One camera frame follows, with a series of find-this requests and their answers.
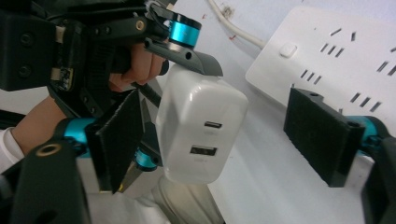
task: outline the white sleeve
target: white sleeve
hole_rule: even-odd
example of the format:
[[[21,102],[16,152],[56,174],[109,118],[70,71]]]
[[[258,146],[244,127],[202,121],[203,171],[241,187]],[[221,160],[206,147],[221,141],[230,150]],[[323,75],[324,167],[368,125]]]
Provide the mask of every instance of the white sleeve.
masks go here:
[[[138,199],[123,193],[87,196],[92,223],[171,224],[152,196]]]
[[[0,131],[0,174],[23,158],[23,153],[11,134],[12,128]]]
[[[163,176],[151,194],[171,223],[224,223],[207,185],[175,183]]]

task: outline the charger plug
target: charger plug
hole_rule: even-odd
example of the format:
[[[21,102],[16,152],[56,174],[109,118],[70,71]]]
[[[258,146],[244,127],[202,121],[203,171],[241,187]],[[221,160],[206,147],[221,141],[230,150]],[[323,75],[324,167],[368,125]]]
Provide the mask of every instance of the charger plug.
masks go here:
[[[218,77],[178,64],[168,76],[156,118],[165,176],[181,183],[211,183],[229,157],[248,98]]]

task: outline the power strip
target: power strip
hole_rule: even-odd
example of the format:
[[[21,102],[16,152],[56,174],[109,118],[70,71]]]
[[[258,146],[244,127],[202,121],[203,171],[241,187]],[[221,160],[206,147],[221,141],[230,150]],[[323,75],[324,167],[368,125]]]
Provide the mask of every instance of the power strip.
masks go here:
[[[314,91],[343,115],[374,116],[396,136],[396,25],[312,8],[290,12],[246,79],[283,105]]]

